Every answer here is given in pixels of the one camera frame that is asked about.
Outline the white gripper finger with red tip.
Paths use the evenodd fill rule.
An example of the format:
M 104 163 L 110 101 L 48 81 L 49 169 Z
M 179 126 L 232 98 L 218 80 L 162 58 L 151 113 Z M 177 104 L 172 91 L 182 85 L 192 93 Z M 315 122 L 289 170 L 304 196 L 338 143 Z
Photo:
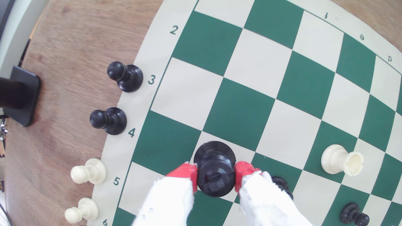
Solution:
M 239 161 L 234 166 L 235 191 L 248 226 L 312 226 L 267 171 Z
M 184 162 L 154 181 L 133 226 L 186 226 L 197 191 L 197 164 Z

